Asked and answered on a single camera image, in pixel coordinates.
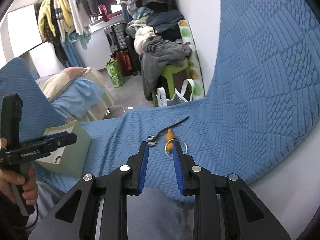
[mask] silver screw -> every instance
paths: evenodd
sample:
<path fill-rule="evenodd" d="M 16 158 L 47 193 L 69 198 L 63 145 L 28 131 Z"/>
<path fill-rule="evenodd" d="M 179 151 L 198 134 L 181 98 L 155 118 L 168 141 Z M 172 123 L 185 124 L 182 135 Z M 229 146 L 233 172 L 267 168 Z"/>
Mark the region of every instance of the silver screw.
<path fill-rule="evenodd" d="M 230 174 L 229 175 L 229 179 L 232 181 L 237 181 L 238 180 L 238 176 L 236 174 Z"/>
<path fill-rule="evenodd" d="M 83 180 L 85 181 L 89 181 L 89 180 L 92 180 L 93 176 L 91 174 L 86 174 L 83 176 Z"/>
<path fill-rule="evenodd" d="M 130 170 L 130 166 L 128 166 L 128 165 L 122 165 L 122 166 L 120 167 L 120 170 L 121 170 L 121 171 L 128 171 L 128 170 Z"/>
<path fill-rule="evenodd" d="M 194 172 L 199 172 L 199 171 L 201 171 L 201 167 L 200 167 L 200 166 L 193 166 L 193 167 L 192 167 L 192 170 L 193 170 Z"/>

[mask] green stool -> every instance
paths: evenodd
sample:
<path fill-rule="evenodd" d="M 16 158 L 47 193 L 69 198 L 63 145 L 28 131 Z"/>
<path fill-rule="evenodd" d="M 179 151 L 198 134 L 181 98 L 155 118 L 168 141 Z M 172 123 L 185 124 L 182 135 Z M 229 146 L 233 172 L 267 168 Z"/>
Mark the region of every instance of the green stool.
<path fill-rule="evenodd" d="M 176 67 L 173 65 L 165 66 L 161 76 L 158 79 L 158 86 L 152 91 L 152 101 L 154 107 L 157 106 L 156 89 L 158 87 L 164 87 L 167 98 L 172 99 L 174 95 L 174 88 L 180 91 L 183 81 L 188 78 L 190 78 L 190 74 L 187 58 L 185 58 L 183 61 L 183 67 Z M 190 96 L 190 92 L 188 93 L 188 90 L 186 92 L 186 96 Z"/>

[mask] window sill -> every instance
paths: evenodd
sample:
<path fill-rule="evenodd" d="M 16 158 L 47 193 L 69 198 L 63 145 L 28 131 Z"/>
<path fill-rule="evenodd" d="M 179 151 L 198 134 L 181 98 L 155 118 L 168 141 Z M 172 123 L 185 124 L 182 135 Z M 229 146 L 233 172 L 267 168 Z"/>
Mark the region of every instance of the window sill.
<path fill-rule="evenodd" d="M 91 31 L 94 33 L 94 32 L 96 32 L 97 30 L 100 30 L 100 29 L 102 29 L 102 28 L 109 27 L 109 26 L 111 26 L 111 25 L 113 25 L 113 24 L 116 24 L 116 23 L 118 23 L 118 22 L 121 22 L 121 21 L 123 21 L 123 20 L 124 20 L 124 17 L 123 17 L 122 14 L 120 14 L 120 15 L 117 15 L 117 16 L 112 17 L 112 18 L 110 19 L 110 21 L 108 21 L 108 22 L 100 22 L 100 23 L 97 23 L 97 24 L 95 24 L 95 25 L 93 25 L 93 26 L 90 26 L 90 29 L 91 29 Z"/>

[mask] black cable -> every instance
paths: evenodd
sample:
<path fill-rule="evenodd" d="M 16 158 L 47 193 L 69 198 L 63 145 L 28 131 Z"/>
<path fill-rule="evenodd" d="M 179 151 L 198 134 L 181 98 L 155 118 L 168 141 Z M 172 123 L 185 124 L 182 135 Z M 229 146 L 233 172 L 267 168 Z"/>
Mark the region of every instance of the black cable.
<path fill-rule="evenodd" d="M 190 118 L 190 116 L 187 116 L 185 119 L 183 119 L 183 120 L 181 120 L 181 121 L 179 121 L 177 123 L 174 123 L 173 125 L 170 125 L 170 126 L 168 126 L 166 128 L 163 128 L 160 132 L 158 132 L 158 134 L 151 141 L 156 141 L 159 138 L 160 134 L 162 134 L 164 131 L 183 123 L 184 121 L 188 120 L 189 118 Z"/>
<path fill-rule="evenodd" d="M 37 209 L 36 220 L 30 226 L 27 226 L 27 227 L 15 227 L 15 226 L 13 226 L 13 228 L 15 228 L 15 229 L 30 229 L 30 228 L 34 227 L 36 225 L 36 223 L 38 222 L 38 218 L 39 218 L 38 203 L 36 204 L 36 209 Z"/>

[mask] white bag handle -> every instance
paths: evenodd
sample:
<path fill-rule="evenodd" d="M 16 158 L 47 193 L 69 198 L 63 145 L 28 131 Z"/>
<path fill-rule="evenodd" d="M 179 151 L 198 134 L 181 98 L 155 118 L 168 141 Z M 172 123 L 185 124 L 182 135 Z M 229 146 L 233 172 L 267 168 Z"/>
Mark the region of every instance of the white bag handle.
<path fill-rule="evenodd" d="M 158 100 L 158 106 L 167 106 L 167 96 L 165 94 L 164 88 L 158 88 L 157 89 L 157 100 Z"/>
<path fill-rule="evenodd" d="M 190 94 L 189 101 L 192 101 L 193 91 L 195 90 L 195 83 L 193 82 L 193 80 L 191 78 L 185 79 L 183 81 L 182 88 L 181 88 L 181 93 L 176 88 L 174 89 L 174 91 L 183 100 L 184 99 L 184 94 L 187 91 L 188 83 L 191 85 L 191 94 Z"/>

